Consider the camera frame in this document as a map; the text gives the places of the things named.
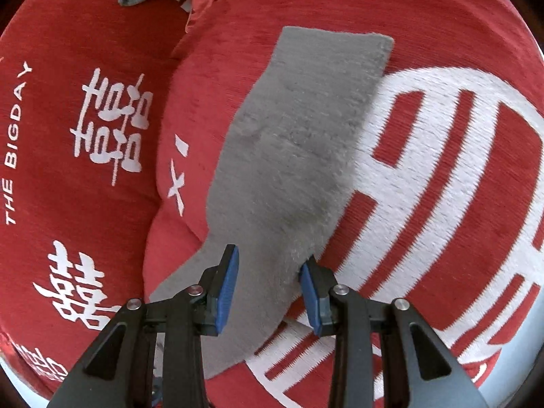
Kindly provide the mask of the red sofa white characters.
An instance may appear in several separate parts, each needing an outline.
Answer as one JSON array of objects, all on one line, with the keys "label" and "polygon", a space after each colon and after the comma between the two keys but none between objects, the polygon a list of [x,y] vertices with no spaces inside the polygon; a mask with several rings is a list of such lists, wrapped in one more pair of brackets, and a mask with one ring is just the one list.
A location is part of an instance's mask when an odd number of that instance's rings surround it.
[{"label": "red sofa white characters", "polygon": [[[50,399],[128,299],[204,244],[234,115],[281,31],[392,38],[322,252],[408,299],[501,407],[543,343],[543,56],[509,0],[26,0],[1,37],[1,362]],[[324,407],[334,341],[301,289],[215,407]]]}]

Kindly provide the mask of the grey knit sweater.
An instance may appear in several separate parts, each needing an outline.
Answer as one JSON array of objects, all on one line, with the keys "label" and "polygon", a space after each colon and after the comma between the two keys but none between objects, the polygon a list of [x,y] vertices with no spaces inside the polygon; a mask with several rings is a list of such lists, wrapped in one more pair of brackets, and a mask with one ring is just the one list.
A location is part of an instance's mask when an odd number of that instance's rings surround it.
[{"label": "grey knit sweater", "polygon": [[228,324],[203,347],[216,377],[251,356],[295,299],[297,274],[323,251],[354,190],[359,136],[394,47],[377,34],[284,28],[234,115],[206,198],[209,233],[152,299],[240,252]]}]

